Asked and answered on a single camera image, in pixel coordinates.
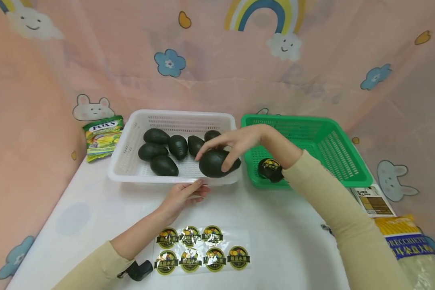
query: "bunny print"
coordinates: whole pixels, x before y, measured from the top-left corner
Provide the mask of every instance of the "bunny print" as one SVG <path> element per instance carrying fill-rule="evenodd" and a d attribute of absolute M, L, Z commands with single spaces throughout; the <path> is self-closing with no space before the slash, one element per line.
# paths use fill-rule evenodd
<path fill-rule="evenodd" d="M 90 103 L 86 94 L 80 94 L 77 96 L 73 116 L 78 121 L 96 121 L 114 116 L 114 111 L 111 110 L 107 98 L 101 98 L 98 103 Z"/>
<path fill-rule="evenodd" d="M 382 160 L 377 166 L 377 176 L 383 194 L 394 202 L 398 202 L 405 195 L 417 195 L 419 191 L 410 186 L 400 184 L 399 176 L 404 176 L 408 173 L 408 168 L 404 165 L 394 165 L 388 160 Z"/>

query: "avocado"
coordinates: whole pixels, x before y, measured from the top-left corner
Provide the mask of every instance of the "avocado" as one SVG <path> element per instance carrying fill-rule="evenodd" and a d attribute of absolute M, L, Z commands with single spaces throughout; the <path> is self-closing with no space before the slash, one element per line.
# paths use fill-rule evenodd
<path fill-rule="evenodd" d="M 208 142 L 212 138 L 216 138 L 219 135 L 221 135 L 220 132 L 216 130 L 209 130 L 208 132 L 205 133 L 205 142 Z"/>
<path fill-rule="evenodd" d="M 282 175 L 282 166 L 272 158 L 264 158 L 258 164 L 258 174 L 262 178 L 269 179 L 276 183 L 284 179 Z"/>
<path fill-rule="evenodd" d="M 178 176 L 179 169 L 169 156 L 158 155 L 151 159 L 151 170 L 158 176 Z"/>
<path fill-rule="evenodd" d="M 139 149 L 139 157 L 142 160 L 150 161 L 158 155 L 168 155 L 166 147 L 156 143 L 145 143 Z"/>
<path fill-rule="evenodd" d="M 187 140 L 180 135 L 169 138 L 169 151 L 177 160 L 183 160 L 187 156 Z"/>
<path fill-rule="evenodd" d="M 165 145 L 169 141 L 169 135 L 158 128 L 148 129 L 145 134 L 143 134 L 143 140 L 147 143 L 156 143 Z"/>
<path fill-rule="evenodd" d="M 242 162 L 240 161 L 240 159 L 237 159 L 232 167 L 229 169 L 229 171 L 221 171 L 222 164 L 224 163 L 227 155 L 229 155 L 229 152 L 222 149 L 212 149 L 208 152 L 205 152 L 200 158 L 199 167 L 201 173 L 208 177 L 219 178 L 224 177 L 239 168 Z"/>
<path fill-rule="evenodd" d="M 190 155 L 192 155 L 193 157 L 195 157 L 198 152 L 200 151 L 201 147 L 203 146 L 203 144 L 205 143 L 205 141 L 203 141 L 200 137 L 196 137 L 196 136 L 189 136 L 187 138 L 187 141 L 189 143 L 189 152 Z"/>

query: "rainbow print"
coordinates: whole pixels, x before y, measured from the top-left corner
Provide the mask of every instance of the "rainbow print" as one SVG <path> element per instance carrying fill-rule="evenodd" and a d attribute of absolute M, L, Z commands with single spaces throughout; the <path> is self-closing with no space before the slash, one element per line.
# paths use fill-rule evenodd
<path fill-rule="evenodd" d="M 306 0 L 233 0 L 227 12 L 224 28 L 243 31 L 248 18 L 260 8 L 269 8 L 278 17 L 275 33 L 297 34 L 302 26 Z"/>
<path fill-rule="evenodd" d="M 30 0 L 0 0 L 0 8 L 3 13 L 15 12 L 16 8 L 20 7 L 31 7 Z"/>

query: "beige sleeve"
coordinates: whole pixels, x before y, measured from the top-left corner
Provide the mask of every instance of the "beige sleeve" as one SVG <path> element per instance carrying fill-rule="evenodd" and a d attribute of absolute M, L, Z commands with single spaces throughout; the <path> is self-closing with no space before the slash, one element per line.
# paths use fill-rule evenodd
<path fill-rule="evenodd" d="M 412 290 L 374 221 L 317 159 L 304 150 L 282 173 L 330 226 L 351 290 Z"/>
<path fill-rule="evenodd" d="M 114 250 L 109 241 L 102 244 L 89 256 L 82 260 L 53 290 L 107 289 L 111 281 L 133 263 L 126 260 Z"/>

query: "person's left hand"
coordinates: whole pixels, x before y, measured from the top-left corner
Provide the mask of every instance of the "person's left hand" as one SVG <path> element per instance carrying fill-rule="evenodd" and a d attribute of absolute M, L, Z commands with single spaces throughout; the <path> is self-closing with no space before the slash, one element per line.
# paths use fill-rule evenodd
<path fill-rule="evenodd" d="M 166 223 L 171 225 L 184 208 L 203 201 L 209 192 L 211 189 L 203 185 L 201 179 L 192 184 L 175 184 L 157 210 L 166 218 Z"/>

